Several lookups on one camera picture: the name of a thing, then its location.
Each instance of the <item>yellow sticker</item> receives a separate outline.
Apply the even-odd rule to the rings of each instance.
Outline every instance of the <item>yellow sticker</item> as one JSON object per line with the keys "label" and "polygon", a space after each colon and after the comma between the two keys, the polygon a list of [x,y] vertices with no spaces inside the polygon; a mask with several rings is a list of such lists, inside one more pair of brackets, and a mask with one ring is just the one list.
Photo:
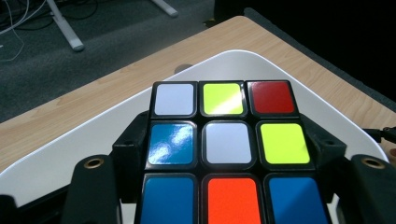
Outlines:
{"label": "yellow sticker", "polygon": [[241,88],[237,83],[204,85],[204,111],[208,115],[242,114]]}
{"label": "yellow sticker", "polygon": [[265,123],[261,131],[264,155],[269,163],[309,163],[308,148],[299,124]]}

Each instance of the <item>white cable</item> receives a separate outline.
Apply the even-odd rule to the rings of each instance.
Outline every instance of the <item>white cable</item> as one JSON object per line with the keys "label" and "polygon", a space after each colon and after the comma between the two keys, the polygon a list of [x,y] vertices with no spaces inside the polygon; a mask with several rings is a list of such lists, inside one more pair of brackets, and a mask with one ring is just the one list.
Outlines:
{"label": "white cable", "polygon": [[8,27],[6,30],[1,31],[1,32],[0,32],[0,35],[5,34],[6,32],[8,32],[8,31],[10,31],[10,30],[12,30],[12,29],[14,29],[14,28],[16,28],[17,26],[21,25],[22,23],[24,23],[24,22],[26,22],[27,20],[29,20],[30,18],[32,18],[32,16],[34,16],[34,15],[46,4],[47,1],[44,0],[43,3],[41,4],[41,6],[40,6],[36,11],[34,11],[32,14],[30,14],[29,17],[26,18],[26,15],[27,15],[28,10],[29,10],[29,2],[30,2],[30,0],[27,0],[27,1],[26,1],[26,10],[25,10],[25,13],[24,13],[22,19],[20,19],[17,23],[15,23],[15,24],[13,24],[13,25],[11,24],[11,26]]}
{"label": "white cable", "polygon": [[[4,2],[6,3],[7,8],[8,8],[9,20],[10,20],[10,22],[11,22],[11,27],[14,27],[13,22],[12,22],[11,8],[9,8],[9,4],[8,4],[8,1],[7,1],[7,0],[4,0]],[[14,59],[16,59],[16,58],[21,54],[22,49],[23,49],[23,47],[24,47],[24,42],[23,42],[23,40],[18,36],[18,34],[17,34],[17,32],[15,32],[15,29],[14,29],[14,28],[12,28],[12,31],[14,32],[14,35],[21,41],[22,45],[21,45],[21,47],[20,47],[20,50],[18,51],[18,53],[17,53],[14,57],[12,57],[12,58],[10,58],[10,59],[0,60],[0,62],[2,62],[2,63],[4,63],[4,62],[11,62],[11,61],[13,61]]]}

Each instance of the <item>light blue sticker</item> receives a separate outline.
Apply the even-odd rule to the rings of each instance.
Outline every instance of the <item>light blue sticker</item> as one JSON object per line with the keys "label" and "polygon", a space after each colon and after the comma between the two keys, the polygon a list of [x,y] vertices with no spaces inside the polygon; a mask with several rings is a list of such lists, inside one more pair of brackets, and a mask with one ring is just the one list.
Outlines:
{"label": "light blue sticker", "polygon": [[151,128],[148,162],[151,164],[190,164],[194,156],[192,125],[155,124]]}

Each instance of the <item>wooden table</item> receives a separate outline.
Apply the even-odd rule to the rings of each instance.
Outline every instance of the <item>wooden table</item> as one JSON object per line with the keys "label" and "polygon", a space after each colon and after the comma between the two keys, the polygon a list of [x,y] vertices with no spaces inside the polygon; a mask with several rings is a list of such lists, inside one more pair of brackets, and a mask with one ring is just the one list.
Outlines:
{"label": "wooden table", "polygon": [[[0,172],[125,99],[229,49],[256,52],[297,78],[362,128],[396,126],[396,114],[246,17],[235,17],[0,124]],[[389,150],[381,147],[392,164]]]}

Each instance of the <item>white plastic plate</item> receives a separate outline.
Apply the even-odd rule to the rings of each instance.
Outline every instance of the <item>white plastic plate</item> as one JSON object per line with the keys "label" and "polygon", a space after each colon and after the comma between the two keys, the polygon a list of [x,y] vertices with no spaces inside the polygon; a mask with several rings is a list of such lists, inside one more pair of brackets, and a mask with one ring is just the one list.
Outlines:
{"label": "white plastic plate", "polygon": [[[288,79],[301,113],[347,144],[346,157],[366,154],[388,161],[380,146],[351,120],[262,56],[245,50],[224,51],[166,80]],[[139,113],[149,109],[151,88],[141,91],[70,132],[38,148],[0,174],[0,194],[22,206],[68,185],[75,165],[96,154],[109,154],[112,144]],[[329,204],[332,222],[336,198]],[[135,204],[123,204],[123,223],[134,222]]]}

